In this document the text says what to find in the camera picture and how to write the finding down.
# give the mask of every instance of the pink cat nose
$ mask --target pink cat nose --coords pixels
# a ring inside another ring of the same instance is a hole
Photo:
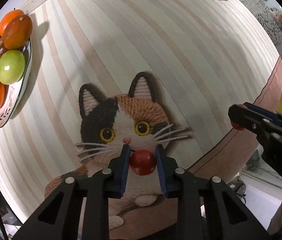
[[[129,144],[131,142],[131,138],[125,137],[122,141],[124,142],[124,144]]]

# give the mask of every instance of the white plate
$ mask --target white plate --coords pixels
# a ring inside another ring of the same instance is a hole
[[[31,39],[29,40],[28,47],[24,52],[24,56],[25,70],[22,77],[14,84],[6,86],[4,103],[0,108],[0,127],[3,127],[9,121],[13,112],[17,108],[17,105],[19,104],[28,84],[32,64]]]

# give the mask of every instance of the striped tabletop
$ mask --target striped tabletop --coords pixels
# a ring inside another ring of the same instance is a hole
[[[188,168],[229,132],[229,106],[253,102],[279,57],[238,0],[48,0],[30,17],[28,87],[0,128],[0,190],[22,222],[52,178],[80,165],[82,84],[110,97],[153,73],[173,123],[193,133],[170,152]]]

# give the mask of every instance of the cherry tomato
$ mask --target cherry tomato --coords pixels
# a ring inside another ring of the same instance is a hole
[[[243,131],[245,129],[244,127],[242,127],[242,126],[240,126],[240,125],[238,125],[238,124],[236,124],[232,121],[231,121],[231,125],[232,125],[234,130]]]
[[[139,176],[149,175],[155,170],[156,159],[148,150],[137,150],[130,157],[130,167]]]

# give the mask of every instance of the yellow cat eye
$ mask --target yellow cat eye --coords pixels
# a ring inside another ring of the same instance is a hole
[[[134,131],[139,136],[146,136],[150,133],[150,125],[145,121],[138,122],[134,127]]]
[[[104,142],[112,142],[115,138],[115,132],[111,128],[103,128],[100,132],[100,138]]]

